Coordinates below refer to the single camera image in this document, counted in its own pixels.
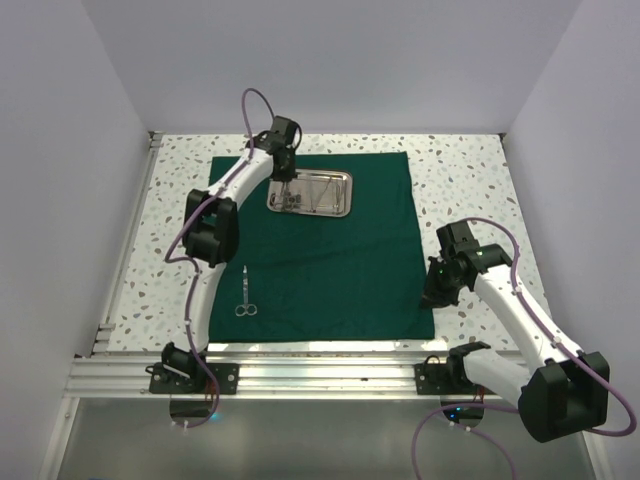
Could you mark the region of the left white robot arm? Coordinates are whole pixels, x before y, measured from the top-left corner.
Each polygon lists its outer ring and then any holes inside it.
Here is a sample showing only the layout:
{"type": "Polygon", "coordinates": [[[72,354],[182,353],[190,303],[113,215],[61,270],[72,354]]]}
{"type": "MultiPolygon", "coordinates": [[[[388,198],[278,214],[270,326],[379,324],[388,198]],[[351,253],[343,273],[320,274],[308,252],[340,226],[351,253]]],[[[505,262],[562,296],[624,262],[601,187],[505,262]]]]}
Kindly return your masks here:
{"type": "Polygon", "coordinates": [[[201,390],[208,379],[203,354],[209,344],[209,324],[218,285],[225,267],[239,248],[239,210],[251,193],[266,179],[290,181],[296,177],[296,149],[302,137],[299,124],[277,116],[271,127],[249,138],[240,158],[219,180],[205,190],[187,196],[185,221],[167,252],[166,261],[182,244],[195,267],[187,292],[184,341],[169,343],[162,352],[163,368],[185,392],[201,390]]]}

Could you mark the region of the steel hemostat clamp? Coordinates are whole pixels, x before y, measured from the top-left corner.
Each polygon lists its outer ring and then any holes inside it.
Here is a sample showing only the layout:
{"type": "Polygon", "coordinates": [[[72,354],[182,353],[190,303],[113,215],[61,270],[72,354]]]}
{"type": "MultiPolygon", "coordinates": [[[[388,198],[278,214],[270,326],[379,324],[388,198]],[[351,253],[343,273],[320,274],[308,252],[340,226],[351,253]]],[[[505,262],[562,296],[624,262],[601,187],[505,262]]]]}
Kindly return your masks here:
{"type": "Polygon", "coordinates": [[[292,192],[288,183],[283,183],[280,190],[274,193],[270,199],[270,205],[275,211],[293,212],[301,204],[301,195],[292,192]]]}

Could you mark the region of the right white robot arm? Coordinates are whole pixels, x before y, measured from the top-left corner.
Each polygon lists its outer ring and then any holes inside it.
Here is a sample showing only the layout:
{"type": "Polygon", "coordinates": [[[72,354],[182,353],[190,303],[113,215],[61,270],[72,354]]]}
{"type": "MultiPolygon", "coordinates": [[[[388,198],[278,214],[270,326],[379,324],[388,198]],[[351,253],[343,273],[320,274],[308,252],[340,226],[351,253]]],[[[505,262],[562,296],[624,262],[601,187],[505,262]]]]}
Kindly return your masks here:
{"type": "Polygon", "coordinates": [[[481,245],[468,221],[436,232],[421,305],[455,306],[461,290],[475,293],[515,341],[525,363],[503,358],[483,341],[453,347],[445,362],[415,365],[420,394],[463,394],[482,386],[517,409],[529,434],[541,443],[588,431],[607,419],[610,367],[587,353],[539,306],[517,274],[517,253],[481,245]]]}

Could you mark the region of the dark green surgical cloth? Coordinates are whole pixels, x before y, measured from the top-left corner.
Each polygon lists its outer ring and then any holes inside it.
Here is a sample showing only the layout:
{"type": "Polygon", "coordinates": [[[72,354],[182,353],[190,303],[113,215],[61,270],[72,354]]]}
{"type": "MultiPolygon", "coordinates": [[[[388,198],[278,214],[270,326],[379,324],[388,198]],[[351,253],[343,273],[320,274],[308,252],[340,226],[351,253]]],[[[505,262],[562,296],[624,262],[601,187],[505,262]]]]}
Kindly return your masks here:
{"type": "Polygon", "coordinates": [[[240,208],[239,249],[218,285],[210,340],[433,339],[433,313],[419,306],[426,269],[407,154],[306,155],[296,165],[350,173],[351,211],[272,212],[263,181],[240,208]],[[258,312],[237,317],[244,265],[258,312]]]}

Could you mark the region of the steel surgical scissors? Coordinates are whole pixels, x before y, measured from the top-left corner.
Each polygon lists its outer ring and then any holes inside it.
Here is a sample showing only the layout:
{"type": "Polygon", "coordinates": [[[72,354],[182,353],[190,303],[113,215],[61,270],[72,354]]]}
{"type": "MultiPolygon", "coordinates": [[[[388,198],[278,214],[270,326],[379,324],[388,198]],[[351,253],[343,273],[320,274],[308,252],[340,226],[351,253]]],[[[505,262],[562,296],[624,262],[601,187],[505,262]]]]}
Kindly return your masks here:
{"type": "Polygon", "coordinates": [[[242,302],[236,306],[235,315],[237,317],[254,316],[258,312],[258,308],[249,298],[249,276],[246,265],[242,268],[242,302]]]}

